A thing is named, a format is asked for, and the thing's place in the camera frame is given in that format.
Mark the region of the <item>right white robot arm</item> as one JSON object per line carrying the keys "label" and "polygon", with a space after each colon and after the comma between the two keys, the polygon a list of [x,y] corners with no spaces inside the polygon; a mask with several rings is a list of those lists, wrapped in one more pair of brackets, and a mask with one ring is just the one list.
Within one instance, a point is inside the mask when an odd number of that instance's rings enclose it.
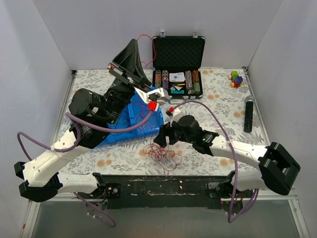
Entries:
{"label": "right white robot arm", "polygon": [[237,172],[228,177],[224,191],[230,197],[257,188],[268,188],[277,194],[288,195],[301,169],[280,143],[265,146],[228,142],[216,132],[203,130],[193,116],[182,116],[177,121],[162,125],[154,139],[163,148],[179,141],[190,143],[201,154],[236,158],[238,162],[253,167],[251,171]]}

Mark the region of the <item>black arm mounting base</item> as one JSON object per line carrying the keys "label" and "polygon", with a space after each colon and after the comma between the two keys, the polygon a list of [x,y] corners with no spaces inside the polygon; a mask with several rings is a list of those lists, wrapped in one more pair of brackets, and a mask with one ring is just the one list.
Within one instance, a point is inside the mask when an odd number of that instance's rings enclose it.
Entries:
{"label": "black arm mounting base", "polygon": [[80,195],[105,199],[108,209],[192,208],[221,209],[230,198],[232,176],[123,176],[94,174],[97,189]]}

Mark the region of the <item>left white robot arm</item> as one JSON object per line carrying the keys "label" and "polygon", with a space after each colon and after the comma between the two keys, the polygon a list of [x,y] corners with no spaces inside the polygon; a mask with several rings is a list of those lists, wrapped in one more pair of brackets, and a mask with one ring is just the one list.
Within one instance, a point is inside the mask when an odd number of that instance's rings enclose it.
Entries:
{"label": "left white robot arm", "polygon": [[19,185],[22,197],[43,202],[56,196],[66,182],[59,171],[110,134],[96,130],[96,126],[107,128],[116,123],[136,89],[150,91],[151,83],[143,72],[136,39],[112,60],[108,69],[115,79],[103,95],[85,88],[75,92],[68,106],[72,123],[60,140],[30,162],[14,165],[16,175],[24,180]]}

